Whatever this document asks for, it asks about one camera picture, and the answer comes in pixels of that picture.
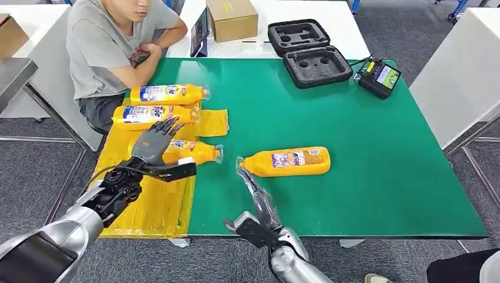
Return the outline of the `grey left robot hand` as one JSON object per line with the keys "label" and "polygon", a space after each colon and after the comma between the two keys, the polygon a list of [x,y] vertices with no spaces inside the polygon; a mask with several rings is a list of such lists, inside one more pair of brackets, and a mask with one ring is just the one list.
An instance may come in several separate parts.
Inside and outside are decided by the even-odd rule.
{"label": "grey left robot hand", "polygon": [[137,139],[131,149],[131,156],[141,159],[149,166],[164,166],[163,153],[183,126],[179,117],[155,122]]}

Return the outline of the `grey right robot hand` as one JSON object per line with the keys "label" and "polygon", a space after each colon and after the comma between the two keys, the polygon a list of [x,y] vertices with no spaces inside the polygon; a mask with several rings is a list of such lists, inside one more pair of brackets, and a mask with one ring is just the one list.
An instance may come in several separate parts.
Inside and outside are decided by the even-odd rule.
{"label": "grey right robot hand", "polygon": [[237,165],[237,174],[244,180],[254,204],[256,216],[262,226],[270,231],[282,228],[277,207],[274,205],[268,192],[258,184],[253,174]]}

